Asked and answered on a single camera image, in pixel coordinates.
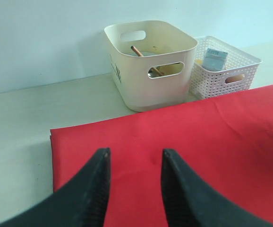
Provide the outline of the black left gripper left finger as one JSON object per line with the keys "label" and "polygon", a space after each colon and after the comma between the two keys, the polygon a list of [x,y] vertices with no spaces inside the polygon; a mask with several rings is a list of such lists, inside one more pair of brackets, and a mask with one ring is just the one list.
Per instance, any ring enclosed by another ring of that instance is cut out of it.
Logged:
{"label": "black left gripper left finger", "polygon": [[111,185],[111,150],[98,149],[65,185],[0,227],[102,227]]}

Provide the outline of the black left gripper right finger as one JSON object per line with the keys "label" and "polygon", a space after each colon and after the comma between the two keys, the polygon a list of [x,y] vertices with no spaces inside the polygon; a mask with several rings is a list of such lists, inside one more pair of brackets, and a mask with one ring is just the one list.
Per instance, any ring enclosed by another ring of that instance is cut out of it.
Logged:
{"label": "black left gripper right finger", "polygon": [[170,227],[272,227],[207,184],[173,149],[162,151],[162,201]]}

